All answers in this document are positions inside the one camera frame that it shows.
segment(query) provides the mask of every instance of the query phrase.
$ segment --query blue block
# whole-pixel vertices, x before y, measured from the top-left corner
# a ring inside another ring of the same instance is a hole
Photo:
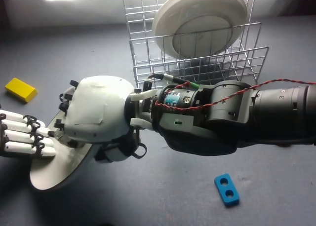
[[[228,173],[216,177],[214,182],[226,207],[239,204],[239,194]]]

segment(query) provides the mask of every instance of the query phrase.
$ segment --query white wall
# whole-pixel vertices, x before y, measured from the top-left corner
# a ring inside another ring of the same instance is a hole
[[[122,0],[4,0],[14,28],[125,23]],[[292,0],[256,0],[253,17],[277,16]]]

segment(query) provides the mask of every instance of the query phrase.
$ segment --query gray table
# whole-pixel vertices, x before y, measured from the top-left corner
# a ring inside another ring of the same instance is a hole
[[[316,81],[316,17],[263,20],[260,45],[268,54],[260,81]],[[134,83],[125,25],[33,29],[0,36],[0,83],[14,76],[39,94],[27,105],[6,96],[6,110],[48,123],[69,80],[116,75]],[[275,83],[265,88],[290,87]],[[145,158],[89,164],[68,186],[37,192],[28,161],[0,158],[0,225],[94,226],[314,226],[316,148],[256,145],[227,156],[176,152],[164,139],[142,132]],[[229,173],[240,205],[226,209],[213,183]]]

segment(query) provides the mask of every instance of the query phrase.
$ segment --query yellow sponge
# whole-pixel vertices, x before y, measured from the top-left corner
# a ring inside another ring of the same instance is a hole
[[[6,86],[8,92],[17,96],[19,99],[23,100],[24,102],[31,101],[35,95],[37,95],[37,91],[35,88],[31,87],[30,85],[24,83],[23,81],[13,78]]]

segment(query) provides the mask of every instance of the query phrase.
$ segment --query metal wire basket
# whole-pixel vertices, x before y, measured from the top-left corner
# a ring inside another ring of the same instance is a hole
[[[167,0],[123,0],[126,22],[129,32],[129,45],[133,60],[133,71],[136,84],[142,88],[144,80],[152,73],[167,73],[199,84],[215,84],[222,80],[239,80],[250,84],[257,83],[264,61],[268,54],[268,47],[257,47],[261,30],[261,23],[250,23],[254,0],[244,0],[248,10],[247,24],[230,29],[241,29],[239,39],[225,51],[217,55],[203,56],[193,59],[173,58],[160,49],[157,39],[167,37],[188,39],[197,37],[201,33],[221,33],[228,28],[209,30],[189,34],[177,34],[155,37],[152,33],[152,22],[158,10]],[[154,80],[156,88],[164,86],[165,81]]]

